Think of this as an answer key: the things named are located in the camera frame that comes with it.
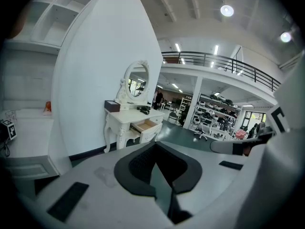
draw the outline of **small black box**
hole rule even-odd
[[[121,105],[115,101],[107,101],[105,100],[104,108],[107,109],[109,112],[119,112]]]

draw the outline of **pink object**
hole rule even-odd
[[[235,134],[235,137],[238,138],[238,139],[243,139],[244,138],[244,135],[246,135],[246,131],[242,130],[242,129],[239,129],[236,134]]]

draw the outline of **balcony railing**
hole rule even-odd
[[[263,84],[272,92],[281,84],[275,78],[247,63],[220,55],[189,51],[162,52],[162,55],[165,63],[185,63],[230,72],[240,77],[248,77],[255,83]]]

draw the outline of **ornate mirror frame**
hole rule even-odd
[[[131,72],[137,66],[144,67],[144,69],[147,73],[147,81],[146,81],[144,91],[139,96],[135,97],[135,96],[132,96],[129,91],[128,80],[129,80],[129,76],[130,76]],[[149,74],[149,66],[148,66],[147,60],[139,60],[139,61],[133,62],[131,65],[129,65],[129,67],[125,73],[124,79],[121,79],[121,88],[114,100],[121,105],[147,105],[147,101],[148,101],[147,94],[149,91],[149,88],[148,88],[149,76],[150,76],[150,74]]]

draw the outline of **oval mirror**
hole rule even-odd
[[[147,80],[148,74],[143,65],[133,67],[128,79],[128,89],[132,97],[138,97],[144,92]]]

